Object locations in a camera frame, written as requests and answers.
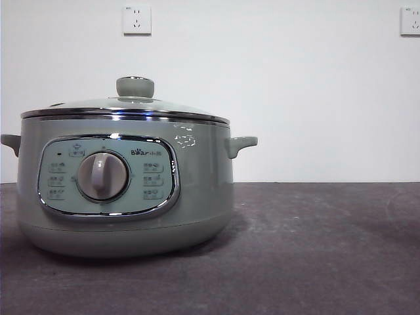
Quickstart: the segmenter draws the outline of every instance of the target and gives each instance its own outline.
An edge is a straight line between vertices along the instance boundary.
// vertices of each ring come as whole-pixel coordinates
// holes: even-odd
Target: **wall outlet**
[[[420,35],[420,7],[401,8],[401,35]]]
[[[152,14],[148,5],[127,5],[123,8],[124,35],[152,34]]]

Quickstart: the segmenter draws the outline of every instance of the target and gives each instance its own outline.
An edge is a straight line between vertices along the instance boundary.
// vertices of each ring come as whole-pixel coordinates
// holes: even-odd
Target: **glass lid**
[[[24,112],[21,117],[68,115],[122,115],[188,118],[229,124],[198,108],[157,100],[153,97],[154,82],[144,77],[121,77],[117,80],[118,97],[60,103],[42,110]]]

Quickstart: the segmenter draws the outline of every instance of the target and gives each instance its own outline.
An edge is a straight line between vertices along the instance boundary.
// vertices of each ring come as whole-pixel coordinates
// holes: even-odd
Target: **control panel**
[[[69,214],[130,215],[170,207],[179,194],[175,151],[145,136],[64,137],[46,145],[38,194]]]

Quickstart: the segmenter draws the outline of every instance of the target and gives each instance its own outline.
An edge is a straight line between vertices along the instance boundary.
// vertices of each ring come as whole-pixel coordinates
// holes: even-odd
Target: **dark table surface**
[[[235,184],[191,249],[92,260],[32,246],[1,185],[2,314],[420,314],[420,183]]]

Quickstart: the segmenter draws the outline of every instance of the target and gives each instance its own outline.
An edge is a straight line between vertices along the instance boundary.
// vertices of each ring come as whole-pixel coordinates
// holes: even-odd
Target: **button icon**
[[[143,172],[145,173],[162,173],[163,165],[160,163],[144,163]]]
[[[154,176],[145,176],[143,177],[144,186],[162,186],[163,178],[160,177],[160,174]]]
[[[48,179],[48,186],[50,187],[65,187],[64,176],[51,176]]]
[[[79,143],[75,143],[72,148],[68,150],[68,155],[72,158],[82,158],[85,156],[85,149],[83,149]]]
[[[144,200],[162,199],[163,192],[160,189],[150,189],[143,191]]]
[[[66,164],[64,162],[54,162],[48,166],[50,173],[67,173]]]
[[[47,197],[50,200],[65,200],[64,192],[64,189],[50,189]]]

